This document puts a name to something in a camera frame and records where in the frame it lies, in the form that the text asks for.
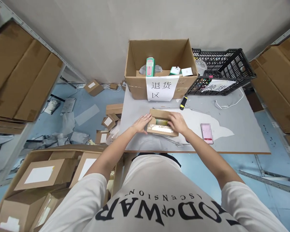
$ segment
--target box on floor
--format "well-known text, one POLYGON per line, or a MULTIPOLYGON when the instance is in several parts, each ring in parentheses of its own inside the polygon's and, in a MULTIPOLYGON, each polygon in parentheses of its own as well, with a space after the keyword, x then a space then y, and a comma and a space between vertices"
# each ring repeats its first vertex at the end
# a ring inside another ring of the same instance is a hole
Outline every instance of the box on floor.
POLYGON ((162 72, 155 76, 169 76, 173 66, 192 68, 193 76, 180 76, 173 99, 182 98, 198 76, 189 39, 130 40, 126 60, 125 80, 134 99, 147 99, 146 77, 139 73, 146 59, 153 57, 162 72))

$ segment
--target white label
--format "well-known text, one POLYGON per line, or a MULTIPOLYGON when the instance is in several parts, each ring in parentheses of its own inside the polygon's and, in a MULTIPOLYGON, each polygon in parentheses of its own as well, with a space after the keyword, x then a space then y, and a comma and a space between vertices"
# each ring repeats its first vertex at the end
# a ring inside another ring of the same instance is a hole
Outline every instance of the white label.
POLYGON ((181 73, 183 74, 183 76, 190 76, 193 75, 192 73, 192 69, 191 68, 186 68, 186 69, 182 69, 181 73))
POLYGON ((88 88, 92 88, 92 87, 94 87, 96 85, 96 83, 95 82, 92 82, 90 85, 88 85, 88 88))
POLYGON ((101 135, 100 143, 106 143, 106 136, 107 136, 107 134, 102 134, 101 135))
POLYGON ((104 124, 105 124, 106 126, 109 126, 112 122, 113 122, 113 120, 112 120, 110 117, 108 117, 108 118, 104 121, 104 124))
POLYGON ((54 168, 55 166, 32 169, 28 178, 25 181, 25 184, 48 181, 54 168))
POLYGON ((83 169, 81 171, 80 177, 78 178, 78 180, 82 179, 84 177, 84 175, 86 174, 86 172, 88 171, 88 169, 91 167, 91 165, 96 161, 97 159, 86 159, 83 169))
POLYGON ((44 211, 43 214, 41 215, 41 218, 40 218, 40 221, 39 221, 39 223, 38 223, 38 226, 42 225, 42 224, 45 222, 45 220, 46 220, 46 218, 47 218, 47 216, 48 216, 50 210, 51 210, 51 208, 46 207, 45 211, 44 211))
POLYGON ((277 123, 277 122, 272 122, 272 125, 273 125, 273 127, 274 127, 274 128, 277 128, 277 127, 279 127, 279 125, 278 125, 278 123, 277 123))
POLYGON ((172 100, 179 76, 146 77, 147 99, 149 101, 172 100))
POLYGON ((222 91, 226 88, 228 88, 229 86, 233 85, 234 83, 236 83, 235 81, 226 81, 226 80, 212 80, 209 85, 202 90, 202 92, 204 91, 222 91))
POLYGON ((19 219, 8 217, 7 222, 0 223, 0 229, 8 230, 11 232, 19 232, 19 219))
POLYGON ((290 146, 285 146, 285 148, 286 148, 286 151, 287 151, 288 153, 290 153, 290 146))

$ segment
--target black plastic crate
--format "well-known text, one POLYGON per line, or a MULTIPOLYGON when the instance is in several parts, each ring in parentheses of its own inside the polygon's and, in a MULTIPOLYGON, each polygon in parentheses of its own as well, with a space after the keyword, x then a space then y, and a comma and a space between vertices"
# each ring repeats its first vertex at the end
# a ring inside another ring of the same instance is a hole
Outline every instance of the black plastic crate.
POLYGON ((192 52, 196 60, 200 59, 206 63, 207 70, 203 76, 196 79, 186 95, 226 96, 256 77, 241 48, 226 51, 201 51, 193 48, 192 52), (202 92, 211 80, 229 80, 236 83, 222 91, 202 92))

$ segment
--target white table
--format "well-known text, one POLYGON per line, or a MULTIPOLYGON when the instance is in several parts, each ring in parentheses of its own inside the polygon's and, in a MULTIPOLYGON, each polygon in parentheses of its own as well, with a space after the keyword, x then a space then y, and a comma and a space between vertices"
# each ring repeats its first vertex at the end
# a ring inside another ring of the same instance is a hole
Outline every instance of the white table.
MULTIPOLYGON (((234 135, 214 140, 211 146, 219 153, 226 154, 270 154, 261 129, 246 96, 236 104, 225 110, 218 109, 214 102, 221 106, 236 103, 242 93, 235 90, 228 96, 188 96, 187 107, 209 114, 217 119, 220 126, 230 129, 234 135)), ((166 101, 134 100, 129 89, 126 88, 119 134, 128 129, 141 115, 149 113, 153 107, 179 108, 181 100, 166 101)), ((136 134, 126 147, 126 152, 168 152, 195 153, 191 145, 178 147, 158 135, 136 134)))

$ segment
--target open cardboard box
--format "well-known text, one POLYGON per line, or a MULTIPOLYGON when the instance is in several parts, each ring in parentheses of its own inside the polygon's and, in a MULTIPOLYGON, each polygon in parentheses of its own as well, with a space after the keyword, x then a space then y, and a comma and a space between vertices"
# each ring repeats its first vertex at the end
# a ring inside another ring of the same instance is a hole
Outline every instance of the open cardboard box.
POLYGON ((191 68, 193 76, 180 76, 173 99, 182 98, 198 76, 189 39, 130 40, 126 60, 125 79, 134 99, 147 99, 145 74, 139 73, 146 59, 153 57, 162 72, 155 76, 169 76, 173 66, 191 68))
POLYGON ((147 133, 163 135, 167 137, 178 136, 178 132, 174 131, 170 126, 162 126, 162 125, 156 124, 157 119, 169 121, 170 120, 169 111, 150 109, 150 113, 152 115, 152 119, 147 125, 147 133))

